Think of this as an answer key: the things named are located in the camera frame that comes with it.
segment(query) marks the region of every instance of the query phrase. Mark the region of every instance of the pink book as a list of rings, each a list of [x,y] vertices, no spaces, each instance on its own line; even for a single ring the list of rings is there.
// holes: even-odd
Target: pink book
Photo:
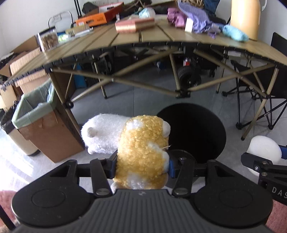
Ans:
[[[154,18],[120,20],[115,23],[118,33],[133,33],[154,27]]]

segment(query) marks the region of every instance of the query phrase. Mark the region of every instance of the clear plastic jar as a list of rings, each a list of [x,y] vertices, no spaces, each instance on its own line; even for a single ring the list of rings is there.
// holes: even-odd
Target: clear plastic jar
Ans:
[[[38,33],[38,40],[42,51],[47,51],[59,44],[55,27],[48,28]]]

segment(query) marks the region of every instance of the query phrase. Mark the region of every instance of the yellow plush fabric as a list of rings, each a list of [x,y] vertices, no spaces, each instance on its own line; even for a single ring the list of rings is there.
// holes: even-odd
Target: yellow plush fabric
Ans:
[[[147,181],[145,189],[160,189],[167,181],[167,173],[163,174],[164,158],[162,148],[168,146],[168,138],[163,137],[163,120],[157,116],[137,116],[129,122],[139,120],[142,127],[135,129],[124,128],[118,147],[118,158],[115,182],[130,189],[127,177],[137,174]],[[157,144],[160,150],[151,147]]]

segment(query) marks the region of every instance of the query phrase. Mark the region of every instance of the wooden tabletop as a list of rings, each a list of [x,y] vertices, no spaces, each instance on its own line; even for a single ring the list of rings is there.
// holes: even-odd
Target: wooden tabletop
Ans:
[[[266,43],[252,40],[236,42],[221,34],[213,39],[207,34],[188,33],[183,29],[177,29],[169,25],[167,20],[159,20],[154,28],[133,34],[118,34],[114,24],[97,27],[91,34],[76,38],[50,51],[40,53],[10,77],[5,85],[10,85],[11,80],[15,81],[28,75],[28,73],[42,69],[44,65],[63,61],[68,57],[76,58],[77,55],[83,55],[89,51],[122,45],[137,46],[139,43],[155,46],[156,43],[160,42],[166,45],[172,45],[173,43],[178,45],[184,42],[192,43],[193,46],[196,46],[197,43],[221,46],[226,50],[249,52],[249,54],[254,54],[257,57],[287,65],[287,57]]]

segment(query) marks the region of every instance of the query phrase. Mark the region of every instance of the folding table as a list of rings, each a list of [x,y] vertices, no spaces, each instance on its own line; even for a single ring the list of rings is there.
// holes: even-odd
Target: folding table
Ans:
[[[102,75],[93,72],[77,71],[73,69],[65,69],[64,66],[74,65],[76,63],[87,63],[93,62],[100,57],[104,56],[107,52],[127,49],[127,48],[142,48],[145,51],[153,51],[155,54],[150,55],[147,58],[144,58],[136,63],[129,65],[122,70],[112,74],[112,75]],[[203,49],[210,48],[216,53],[219,53],[223,57],[223,61],[220,61],[213,56],[203,52]],[[201,56],[218,66],[221,66],[222,72],[220,78],[209,81],[203,84],[200,84],[195,87],[184,89],[180,85],[180,81],[177,76],[176,65],[173,59],[173,53],[178,51],[186,51],[192,49],[193,53]],[[250,66],[250,69],[241,73],[237,73],[231,67],[226,65],[226,61],[230,59],[228,57],[228,51],[237,51],[242,54],[242,57],[246,58],[248,61],[257,59],[264,61],[266,64],[260,67],[253,68]],[[152,86],[144,82],[131,81],[121,76],[142,67],[148,63],[159,60],[160,58],[169,56],[172,64],[172,69],[174,73],[174,79],[176,84],[176,91],[168,90],[158,86]],[[50,51],[42,52],[35,58],[33,58],[29,63],[25,64],[21,69],[19,69],[12,77],[10,77],[2,86],[2,89],[5,89],[8,85],[13,84],[17,80],[32,74],[36,71],[45,69],[51,78],[55,90],[59,96],[59,99],[63,106],[65,107],[68,116],[71,118],[71,121],[74,124],[75,129],[80,133],[80,128],[77,124],[75,117],[71,112],[73,107],[73,102],[83,96],[89,94],[90,92],[99,89],[104,85],[110,82],[122,83],[130,86],[145,88],[148,90],[157,91],[163,94],[171,95],[177,98],[188,97],[190,92],[197,91],[203,88],[210,87],[212,85],[219,85],[220,83],[233,79],[240,78],[243,82],[251,86],[259,95],[262,96],[263,101],[254,116],[251,124],[244,132],[242,140],[245,139],[248,132],[251,130],[255,124],[257,118],[259,117],[263,107],[266,104],[266,101],[270,97],[270,92],[273,88],[274,82],[279,71],[279,68],[287,65],[287,57],[275,48],[267,45],[266,43],[260,41],[248,42],[236,42],[231,38],[227,38],[224,35],[217,35],[216,39],[212,39],[206,34],[194,34],[185,32],[182,29],[174,28],[169,25],[167,20],[158,20],[156,21],[156,26],[151,29],[146,29],[141,32],[133,34],[118,34],[115,25],[105,25],[97,27],[94,29],[93,33],[85,35],[74,39],[71,42],[65,43],[59,47],[56,47]],[[257,79],[258,88],[255,84],[250,82],[244,75],[261,71],[270,67],[275,66],[275,71],[272,76],[270,85],[267,90],[264,90],[259,79]],[[229,70],[232,74],[223,77],[224,69]],[[65,98],[65,94],[61,92],[59,84],[55,78],[54,73],[68,73],[83,75],[86,77],[91,77],[99,79],[100,81],[86,89],[80,95],[74,97],[72,100]]]

